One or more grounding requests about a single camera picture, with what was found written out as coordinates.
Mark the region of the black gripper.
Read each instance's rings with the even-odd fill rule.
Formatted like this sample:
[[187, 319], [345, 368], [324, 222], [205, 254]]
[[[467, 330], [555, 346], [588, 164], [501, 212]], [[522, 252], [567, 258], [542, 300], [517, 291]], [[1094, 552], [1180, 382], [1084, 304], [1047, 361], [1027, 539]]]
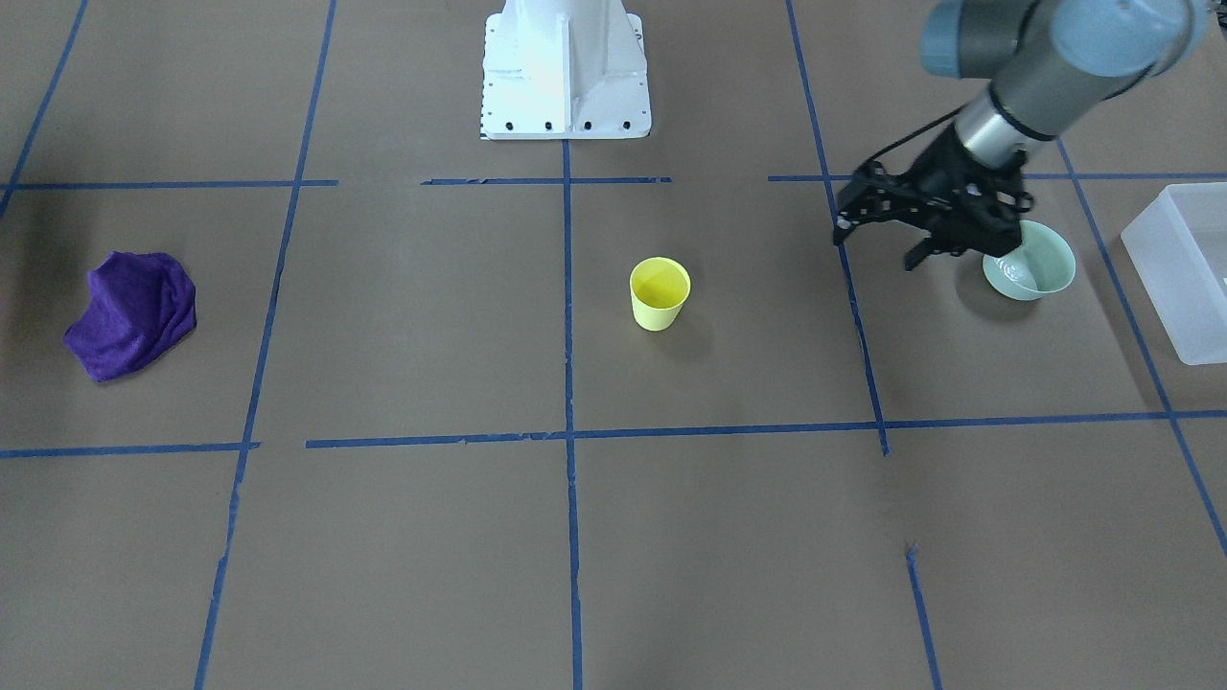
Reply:
[[1017, 149], [994, 169], [964, 149], [955, 126], [946, 126], [902, 174], [890, 174], [880, 156], [863, 162], [864, 187], [837, 193], [834, 246], [864, 223], [910, 223], [926, 235], [904, 253], [910, 273], [933, 255], [1004, 257], [1021, 244], [1022, 219], [1034, 205], [1025, 187], [1029, 153]]

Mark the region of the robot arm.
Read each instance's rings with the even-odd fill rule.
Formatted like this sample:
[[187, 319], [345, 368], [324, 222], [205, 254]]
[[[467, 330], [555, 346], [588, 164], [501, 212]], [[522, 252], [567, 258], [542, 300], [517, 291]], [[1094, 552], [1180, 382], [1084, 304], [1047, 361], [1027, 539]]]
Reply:
[[925, 70], [984, 81], [937, 122], [899, 174], [872, 153], [837, 193], [832, 241], [897, 221], [925, 236], [907, 270], [933, 255], [1001, 258], [1022, 246], [1033, 206], [1025, 166], [1096, 106], [1173, 69], [1209, 31], [1206, 1], [942, 1], [920, 41]]

